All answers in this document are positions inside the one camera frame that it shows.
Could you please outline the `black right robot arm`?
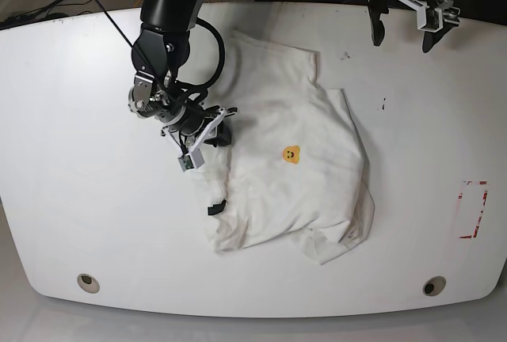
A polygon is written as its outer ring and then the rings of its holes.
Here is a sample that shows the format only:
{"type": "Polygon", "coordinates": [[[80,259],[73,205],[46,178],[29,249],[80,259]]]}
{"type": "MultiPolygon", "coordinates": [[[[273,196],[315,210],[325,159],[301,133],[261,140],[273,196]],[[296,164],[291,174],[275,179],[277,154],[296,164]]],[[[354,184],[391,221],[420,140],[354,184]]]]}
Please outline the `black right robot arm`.
{"type": "Polygon", "coordinates": [[[217,29],[199,18],[204,0],[143,0],[140,34],[132,47],[136,69],[129,92],[129,107],[142,118],[155,117],[177,132],[179,139],[202,135],[219,115],[219,108],[204,108],[208,90],[218,80],[226,62],[223,38],[217,29]],[[190,54],[190,31],[199,25],[215,38],[219,61],[214,74],[204,83],[178,79],[190,54]]]}

